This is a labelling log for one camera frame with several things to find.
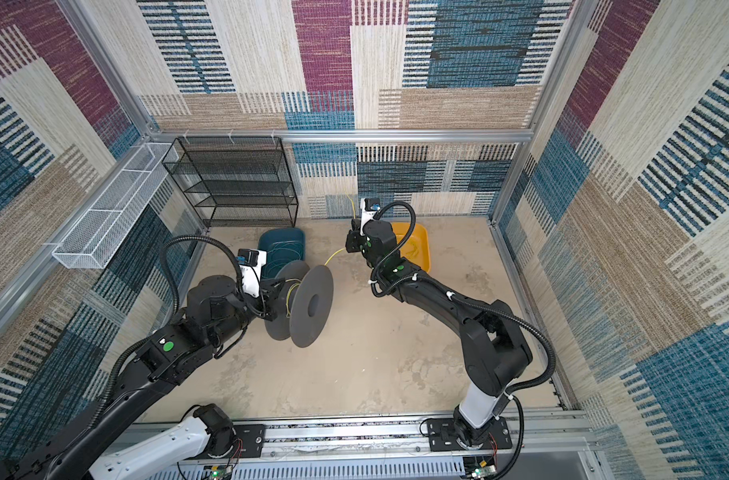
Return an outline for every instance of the beige floor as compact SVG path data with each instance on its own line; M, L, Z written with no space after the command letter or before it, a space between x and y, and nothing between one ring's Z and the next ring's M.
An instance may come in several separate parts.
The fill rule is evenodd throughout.
M520 315L511 284L485 220L420 218L431 245L431 275L480 300L501 299ZM306 235L306 261L324 263L344 244L347 220L298 220ZM265 228L214 228L211 236L237 248L255 248ZM194 403L215 402L234 418L429 412L455 408L469 379L461 342L423 310L392 297L375 298L369 268L359 254L338 254L327 326L313 345L276 342L256 320L241 345L199 368L182 386L150 408L144 422L180 417ZM207 246L194 284L214 274L232 275L225 256ZM535 352L535 340L528 336ZM523 379L543 370L535 360ZM555 406L550 384L522 391L524 406Z

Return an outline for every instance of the yellow bin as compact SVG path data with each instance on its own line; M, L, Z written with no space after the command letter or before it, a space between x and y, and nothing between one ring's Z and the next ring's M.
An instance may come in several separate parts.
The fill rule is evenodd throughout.
M408 233L408 228L410 228L410 224L406 222L391 223L391 229L397 236L397 243ZM423 225L415 224L415 230L410 235L408 243L402 247L401 253L404 258L418 265L428 274L431 270L431 254L428 250L428 232Z

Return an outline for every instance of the spool center hole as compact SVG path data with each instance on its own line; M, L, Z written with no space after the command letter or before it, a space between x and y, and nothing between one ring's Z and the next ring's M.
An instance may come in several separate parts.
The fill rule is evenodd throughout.
M312 296L312 299L308 302L308 316L316 315L316 309L319 306L319 295Z

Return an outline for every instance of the yellow wire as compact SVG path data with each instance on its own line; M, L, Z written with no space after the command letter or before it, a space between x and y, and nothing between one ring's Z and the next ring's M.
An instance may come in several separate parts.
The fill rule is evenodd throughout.
M354 212L354 220L356 220L357 219L357 207L354 206L354 201L351 199L351 197L348 196L348 194L346 194L346 197L348 198L348 201L351 202L351 211Z
M298 283L294 283L292 286L290 286L290 290L287 290L287 300L284 301L284 306L287 307L287 318L290 318L290 292L292 292L292 289L294 289L296 286L300 285L300 280Z
M325 264L325 265L329 264L329 263L330 263L330 260L332 260L332 257L333 257L333 256L335 256L335 255L338 255L338 254L340 254L340 252L342 252L343 250L346 250L346 247L345 247L345 246L344 246L343 248L341 248L340 250L338 250L337 252L335 252L334 254L332 254L332 255L330 256L330 258L328 258L328 259L327 259L327 261L326 261L326 262L324 262L324 264Z

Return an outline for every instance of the white mesh basket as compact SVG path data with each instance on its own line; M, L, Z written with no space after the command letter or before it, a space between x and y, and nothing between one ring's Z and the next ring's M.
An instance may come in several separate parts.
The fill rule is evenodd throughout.
M65 268L106 268L162 184L162 165L177 160L170 144L148 143L129 160L111 184L52 252Z

